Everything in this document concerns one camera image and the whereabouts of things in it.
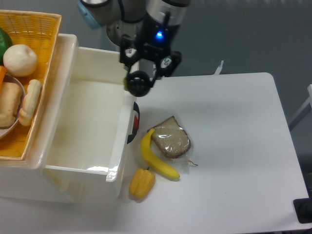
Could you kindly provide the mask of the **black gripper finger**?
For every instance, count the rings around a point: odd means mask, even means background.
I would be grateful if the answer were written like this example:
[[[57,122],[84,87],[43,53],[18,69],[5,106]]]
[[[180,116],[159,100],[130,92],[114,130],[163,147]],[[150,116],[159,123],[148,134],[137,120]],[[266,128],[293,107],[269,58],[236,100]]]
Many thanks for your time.
[[[121,36],[119,62],[124,64],[127,73],[130,73],[132,66],[142,59],[139,43],[137,37]]]
[[[156,80],[160,80],[163,77],[170,77],[175,69],[182,61],[182,54],[179,51],[172,51],[170,55],[165,58],[161,58],[155,62],[154,76],[151,81],[151,86],[154,86]]]

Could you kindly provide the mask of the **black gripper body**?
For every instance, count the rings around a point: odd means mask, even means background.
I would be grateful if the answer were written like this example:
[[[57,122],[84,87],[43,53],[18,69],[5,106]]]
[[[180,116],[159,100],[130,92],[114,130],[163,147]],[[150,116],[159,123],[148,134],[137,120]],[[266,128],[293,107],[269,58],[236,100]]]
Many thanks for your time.
[[[136,37],[140,41],[142,59],[156,61],[165,58],[173,51],[171,44],[176,36],[176,26],[144,21]]]

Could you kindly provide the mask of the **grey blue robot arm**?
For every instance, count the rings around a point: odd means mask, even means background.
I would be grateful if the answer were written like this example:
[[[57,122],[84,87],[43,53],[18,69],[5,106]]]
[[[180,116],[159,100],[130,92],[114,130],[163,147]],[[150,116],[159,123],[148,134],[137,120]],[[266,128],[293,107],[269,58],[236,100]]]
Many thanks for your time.
[[[127,75],[125,90],[140,97],[157,79],[169,77],[182,54],[171,49],[189,0],[79,0],[78,9],[92,29],[106,27],[119,47]]]

